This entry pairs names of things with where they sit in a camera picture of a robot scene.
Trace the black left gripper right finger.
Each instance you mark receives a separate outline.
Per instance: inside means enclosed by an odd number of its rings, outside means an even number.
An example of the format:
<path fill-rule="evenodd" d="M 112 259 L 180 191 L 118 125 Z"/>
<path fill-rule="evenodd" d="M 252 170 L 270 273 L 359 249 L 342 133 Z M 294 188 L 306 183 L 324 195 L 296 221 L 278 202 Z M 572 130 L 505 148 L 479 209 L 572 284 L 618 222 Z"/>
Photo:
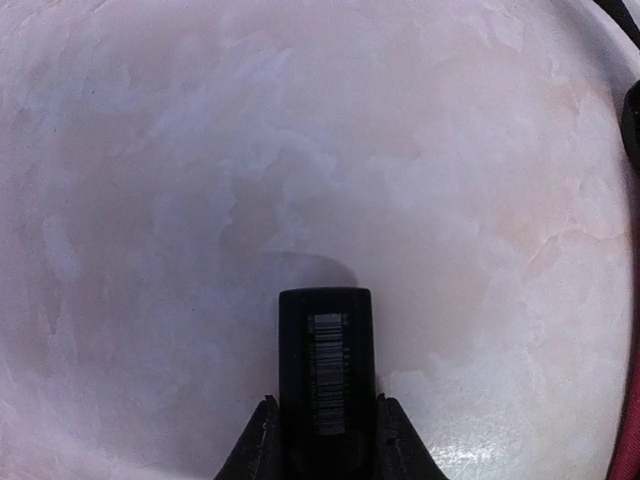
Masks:
<path fill-rule="evenodd" d="M 376 399 L 374 478 L 377 480 L 447 480 L 399 401 Z"/>

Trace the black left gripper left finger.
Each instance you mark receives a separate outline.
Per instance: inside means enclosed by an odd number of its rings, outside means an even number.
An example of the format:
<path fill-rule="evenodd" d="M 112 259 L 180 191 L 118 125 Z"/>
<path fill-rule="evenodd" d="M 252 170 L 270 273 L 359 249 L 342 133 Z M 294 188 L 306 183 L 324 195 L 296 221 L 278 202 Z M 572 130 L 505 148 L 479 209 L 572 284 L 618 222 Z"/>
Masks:
<path fill-rule="evenodd" d="M 256 406 L 215 480 L 280 478 L 280 412 L 267 395 Z"/>

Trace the pink black highlighter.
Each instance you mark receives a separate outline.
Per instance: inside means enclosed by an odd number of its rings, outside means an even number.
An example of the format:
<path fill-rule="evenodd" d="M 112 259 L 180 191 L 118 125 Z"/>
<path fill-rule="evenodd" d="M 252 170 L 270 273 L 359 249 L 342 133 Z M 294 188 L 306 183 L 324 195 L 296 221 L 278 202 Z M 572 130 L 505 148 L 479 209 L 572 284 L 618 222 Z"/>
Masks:
<path fill-rule="evenodd" d="M 370 291 L 286 290 L 278 314 L 285 478 L 371 478 L 376 379 Z"/>

